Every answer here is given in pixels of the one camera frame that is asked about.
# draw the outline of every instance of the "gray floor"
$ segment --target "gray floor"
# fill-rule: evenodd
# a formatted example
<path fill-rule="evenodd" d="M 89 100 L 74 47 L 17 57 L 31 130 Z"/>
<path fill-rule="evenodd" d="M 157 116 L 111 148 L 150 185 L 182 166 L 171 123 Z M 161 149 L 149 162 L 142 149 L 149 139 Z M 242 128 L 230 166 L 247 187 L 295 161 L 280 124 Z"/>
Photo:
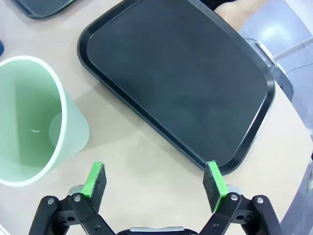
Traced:
<path fill-rule="evenodd" d="M 284 51 L 312 36 L 284 0 L 271 0 L 248 19 L 240 34 L 244 38 L 261 41 L 272 54 Z M 271 62 L 258 49 L 255 42 L 250 39 L 246 40 L 270 65 Z M 285 71 L 312 62 L 313 45 L 279 61 Z M 291 71 L 287 77 L 294 88 L 292 104 L 313 138 L 313 65 Z M 310 164 L 301 186 L 281 222 L 285 235 L 313 235 L 313 191 L 308 191 L 312 168 L 313 164 Z"/>

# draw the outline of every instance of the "bolt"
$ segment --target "bolt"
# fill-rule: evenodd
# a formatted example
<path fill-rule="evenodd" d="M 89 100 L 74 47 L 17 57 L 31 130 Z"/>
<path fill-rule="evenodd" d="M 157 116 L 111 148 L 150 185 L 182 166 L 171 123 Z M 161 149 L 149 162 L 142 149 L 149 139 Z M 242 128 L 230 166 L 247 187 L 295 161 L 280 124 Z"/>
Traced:
<path fill-rule="evenodd" d="M 52 197 L 50 197 L 50 198 L 48 199 L 48 205 L 51 205 L 53 202 L 54 202 L 54 199 L 53 199 Z"/>
<path fill-rule="evenodd" d="M 74 201 L 75 201 L 75 202 L 79 202 L 79 201 L 80 201 L 80 195 L 76 195 L 76 196 L 74 197 Z"/>
<path fill-rule="evenodd" d="M 238 200 L 238 196 L 236 194 L 232 194 L 230 198 L 233 201 L 237 201 Z"/>
<path fill-rule="evenodd" d="M 257 202 L 258 203 L 263 203 L 263 198 L 262 197 L 258 197 Z"/>

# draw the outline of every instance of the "skin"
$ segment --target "skin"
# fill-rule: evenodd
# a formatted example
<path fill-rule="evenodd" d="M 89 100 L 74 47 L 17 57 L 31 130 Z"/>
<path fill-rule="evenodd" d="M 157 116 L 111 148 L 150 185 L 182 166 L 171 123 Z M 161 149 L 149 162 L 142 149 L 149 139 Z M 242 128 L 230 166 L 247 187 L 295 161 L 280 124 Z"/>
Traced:
<path fill-rule="evenodd" d="M 215 9 L 236 31 L 239 31 L 250 15 L 258 11 L 269 0 L 237 0 L 226 2 Z"/>

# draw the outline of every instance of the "table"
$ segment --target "table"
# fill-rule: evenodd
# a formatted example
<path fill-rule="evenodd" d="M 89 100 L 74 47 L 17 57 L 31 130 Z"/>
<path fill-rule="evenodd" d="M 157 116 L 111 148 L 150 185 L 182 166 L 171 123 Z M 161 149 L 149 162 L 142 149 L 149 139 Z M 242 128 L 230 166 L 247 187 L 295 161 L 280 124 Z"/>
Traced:
<path fill-rule="evenodd" d="M 83 184 L 94 161 L 106 165 L 107 187 L 100 214 L 115 232 L 129 227 L 184 226 L 200 231 L 211 216 L 203 172 L 102 86 L 80 64 L 76 46 L 83 29 L 120 0 L 79 0 L 46 20 L 27 18 L 10 0 L 0 2 L 0 39 L 5 52 L 43 59 L 58 74 L 90 125 L 83 151 L 38 182 L 0 186 L 0 224 L 27 234 L 43 196 L 63 199 Z M 281 220 L 300 185 L 312 141 L 298 114 L 276 85 L 272 107 L 237 170 L 225 176 L 244 196 L 268 196 Z M 79 226 L 68 234 L 84 234 Z M 227 234 L 243 234 L 231 225 Z"/>

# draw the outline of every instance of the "black tray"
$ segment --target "black tray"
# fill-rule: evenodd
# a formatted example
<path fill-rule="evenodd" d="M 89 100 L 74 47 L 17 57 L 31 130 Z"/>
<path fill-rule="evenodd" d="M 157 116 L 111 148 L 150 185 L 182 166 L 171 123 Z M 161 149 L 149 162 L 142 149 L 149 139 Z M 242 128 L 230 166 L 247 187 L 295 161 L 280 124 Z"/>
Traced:
<path fill-rule="evenodd" d="M 29 18 L 42 19 L 52 16 L 69 6 L 75 0 L 14 0 Z"/>
<path fill-rule="evenodd" d="M 125 0 L 78 42 L 83 66 L 181 153 L 223 174 L 244 159 L 275 86 L 253 49 L 199 0 Z"/>

